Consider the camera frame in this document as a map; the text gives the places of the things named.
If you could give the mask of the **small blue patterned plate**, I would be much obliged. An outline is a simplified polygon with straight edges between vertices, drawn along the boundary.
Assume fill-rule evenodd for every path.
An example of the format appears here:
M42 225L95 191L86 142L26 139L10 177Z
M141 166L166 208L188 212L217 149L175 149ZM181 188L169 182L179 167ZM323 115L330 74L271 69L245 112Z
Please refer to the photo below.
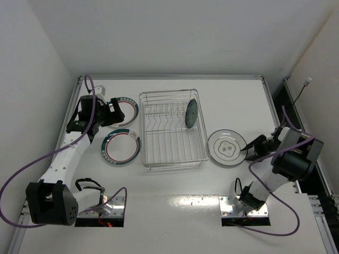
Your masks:
M188 129L192 128L198 117L198 103L196 99L191 99L185 112L185 125Z

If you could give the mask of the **white plate with grey rim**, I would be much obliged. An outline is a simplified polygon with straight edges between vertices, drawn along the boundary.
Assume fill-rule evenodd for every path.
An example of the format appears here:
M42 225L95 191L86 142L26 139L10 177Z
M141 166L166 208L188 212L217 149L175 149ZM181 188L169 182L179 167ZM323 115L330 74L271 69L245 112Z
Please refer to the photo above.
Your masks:
M246 146L245 139L233 130L217 130L208 138L208 149L212 159L227 167L237 166L246 159L248 151L242 150Z

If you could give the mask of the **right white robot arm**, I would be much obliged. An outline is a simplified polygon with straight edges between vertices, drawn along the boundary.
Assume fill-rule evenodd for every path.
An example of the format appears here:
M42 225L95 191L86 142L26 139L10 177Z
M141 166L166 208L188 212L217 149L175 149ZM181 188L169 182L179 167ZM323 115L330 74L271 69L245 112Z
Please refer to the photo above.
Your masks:
M242 151L253 150L246 158L250 162L249 171L255 180L245 186L239 203L246 211L258 211L281 186L303 181L312 173L324 143L309 133L289 127L278 127L266 137L261 134L247 144ZM252 166L271 159L271 166L262 176L258 176Z

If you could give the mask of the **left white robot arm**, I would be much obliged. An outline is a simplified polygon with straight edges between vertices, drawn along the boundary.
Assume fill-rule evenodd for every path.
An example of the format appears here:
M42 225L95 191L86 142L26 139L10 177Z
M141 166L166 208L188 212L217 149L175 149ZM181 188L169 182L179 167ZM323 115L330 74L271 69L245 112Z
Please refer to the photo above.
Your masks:
M73 225L82 212L104 213L104 187L84 187L70 191L73 175L82 155L92 143L100 127L123 122L117 98L109 103L98 96L81 96L67 123L65 141L50 168L38 182L29 183L26 199L34 224Z

